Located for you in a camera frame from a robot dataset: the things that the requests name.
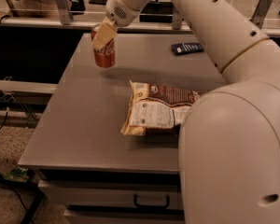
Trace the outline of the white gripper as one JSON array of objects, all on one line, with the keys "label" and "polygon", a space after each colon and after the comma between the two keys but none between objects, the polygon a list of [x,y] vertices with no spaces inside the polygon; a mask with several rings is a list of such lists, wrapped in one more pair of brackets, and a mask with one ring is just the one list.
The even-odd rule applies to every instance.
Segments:
[{"label": "white gripper", "polygon": [[138,7],[133,7],[133,0],[107,0],[105,8],[106,17],[92,40],[95,50],[103,49],[115,37],[118,27],[129,26],[140,12]]}]

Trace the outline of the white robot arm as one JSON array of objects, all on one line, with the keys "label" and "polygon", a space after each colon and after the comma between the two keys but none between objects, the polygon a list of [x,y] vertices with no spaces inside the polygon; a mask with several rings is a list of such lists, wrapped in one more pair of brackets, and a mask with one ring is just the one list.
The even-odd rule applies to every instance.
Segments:
[{"label": "white robot arm", "polygon": [[[107,0],[99,49],[150,0]],[[280,48],[225,0],[171,0],[226,80],[180,128],[186,224],[280,224]]]}]

